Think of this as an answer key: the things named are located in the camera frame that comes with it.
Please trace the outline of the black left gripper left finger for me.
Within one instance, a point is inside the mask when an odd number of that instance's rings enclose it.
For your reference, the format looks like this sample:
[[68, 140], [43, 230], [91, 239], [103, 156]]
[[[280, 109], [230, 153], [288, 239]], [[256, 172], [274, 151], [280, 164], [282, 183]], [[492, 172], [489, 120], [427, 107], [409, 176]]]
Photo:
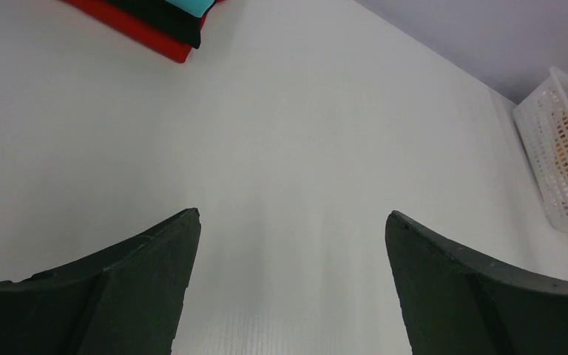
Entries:
[[0, 354], [170, 354], [200, 239], [185, 209], [20, 282], [0, 282]]

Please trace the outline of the white plastic laundry basket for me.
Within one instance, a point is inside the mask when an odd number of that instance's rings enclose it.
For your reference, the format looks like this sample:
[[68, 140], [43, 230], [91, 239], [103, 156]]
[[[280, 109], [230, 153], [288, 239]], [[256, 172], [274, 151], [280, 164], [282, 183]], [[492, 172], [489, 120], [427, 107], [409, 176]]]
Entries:
[[512, 111], [551, 225], [568, 233], [568, 74], [548, 78]]

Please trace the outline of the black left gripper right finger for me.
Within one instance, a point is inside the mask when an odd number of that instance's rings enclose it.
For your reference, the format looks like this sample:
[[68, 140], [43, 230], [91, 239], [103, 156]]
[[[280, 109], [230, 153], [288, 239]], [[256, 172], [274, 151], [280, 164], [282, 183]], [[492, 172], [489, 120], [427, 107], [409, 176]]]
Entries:
[[414, 354], [568, 354], [568, 281], [512, 266], [405, 214], [385, 244]]

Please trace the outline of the cyan folded t-shirt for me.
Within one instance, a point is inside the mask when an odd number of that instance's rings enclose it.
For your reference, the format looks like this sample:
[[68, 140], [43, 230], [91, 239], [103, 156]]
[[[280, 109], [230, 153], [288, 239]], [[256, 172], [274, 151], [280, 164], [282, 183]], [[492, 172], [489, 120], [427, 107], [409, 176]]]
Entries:
[[191, 16], [202, 18], [217, 2], [216, 0], [166, 0], [169, 4]]

